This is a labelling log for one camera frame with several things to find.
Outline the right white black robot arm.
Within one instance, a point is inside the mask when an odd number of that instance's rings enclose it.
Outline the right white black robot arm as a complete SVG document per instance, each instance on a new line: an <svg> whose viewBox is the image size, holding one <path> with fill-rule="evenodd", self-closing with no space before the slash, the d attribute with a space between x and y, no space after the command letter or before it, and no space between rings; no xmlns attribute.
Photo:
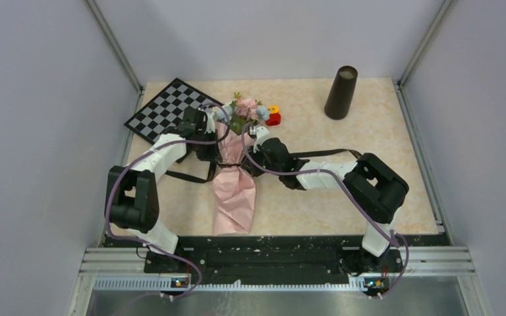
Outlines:
<svg viewBox="0 0 506 316"><path fill-rule="evenodd" d="M291 153L279 138L247 148L244 165L253 176L272 174L291 190L341 190L366 219L360 263L368 271L386 264L386 251L398 243L393 233L396 212L405 202L409 185L373 153L352 152L346 163L313 161L317 156L333 155L338 150L317 153Z"/></svg>

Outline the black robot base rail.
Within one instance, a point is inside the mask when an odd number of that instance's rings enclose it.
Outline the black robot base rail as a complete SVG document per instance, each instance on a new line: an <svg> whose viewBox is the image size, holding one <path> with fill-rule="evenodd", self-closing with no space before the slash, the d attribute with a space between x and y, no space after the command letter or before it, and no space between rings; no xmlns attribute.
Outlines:
<svg viewBox="0 0 506 316"><path fill-rule="evenodd" d="M362 273L400 272L399 250L375 258L361 243L361 236L182 236L175 253L184 261L149 253L144 271L190 273L203 285L346 284Z"/></svg>

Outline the pink flower bouquet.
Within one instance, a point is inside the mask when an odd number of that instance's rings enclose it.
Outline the pink flower bouquet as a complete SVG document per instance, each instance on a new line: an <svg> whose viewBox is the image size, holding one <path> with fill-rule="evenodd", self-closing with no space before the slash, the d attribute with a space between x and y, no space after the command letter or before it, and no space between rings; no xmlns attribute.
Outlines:
<svg viewBox="0 0 506 316"><path fill-rule="evenodd" d="M269 118L269 111L261 101L243 97L235 92L224 104L231 116L230 125L221 111L216 115L216 135L223 138L217 144L220 154L219 171L213 179L215 216L213 235L246 234L250 232L255 212L256 185L251 174L241 167L244 151L254 145L254 138L242 133L246 123L257 125Z"/></svg>

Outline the black ribbon with gold lettering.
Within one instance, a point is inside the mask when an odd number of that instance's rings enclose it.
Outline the black ribbon with gold lettering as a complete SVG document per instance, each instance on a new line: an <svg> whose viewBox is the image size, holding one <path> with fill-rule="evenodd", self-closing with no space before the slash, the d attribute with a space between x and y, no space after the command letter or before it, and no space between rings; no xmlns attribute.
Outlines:
<svg viewBox="0 0 506 316"><path fill-rule="evenodd" d="M308 157L326 157L329 155L336 155L339 153L348 152L351 153L356 159L359 159L362 154L359 151L353 149L329 149L329 150L321 150L321 151L305 151L305 152L297 152L292 153L293 157L296 158L308 158ZM184 180L187 182L193 182L198 184L205 184L211 182L214 179L215 173L217 170L217 163L210 163L207 178L198 178L196 176L192 176L190 174L185 174L176 171L166 171L165 175Z"/></svg>

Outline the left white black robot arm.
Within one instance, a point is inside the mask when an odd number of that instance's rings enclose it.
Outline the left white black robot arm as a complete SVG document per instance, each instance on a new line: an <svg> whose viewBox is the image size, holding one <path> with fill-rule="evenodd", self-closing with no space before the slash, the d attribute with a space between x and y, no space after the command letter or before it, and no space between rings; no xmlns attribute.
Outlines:
<svg viewBox="0 0 506 316"><path fill-rule="evenodd" d="M188 107L179 123L168 127L144 154L127 166L114 166L108 172L106 219L161 254L159 262L169 272L182 269L185 255L177 249L178 236L159 218L157 182L164 174L199 184L213 180L219 158L216 118L213 109ZM172 164L180 163L190 153L209 162L205 178L170 171Z"/></svg>

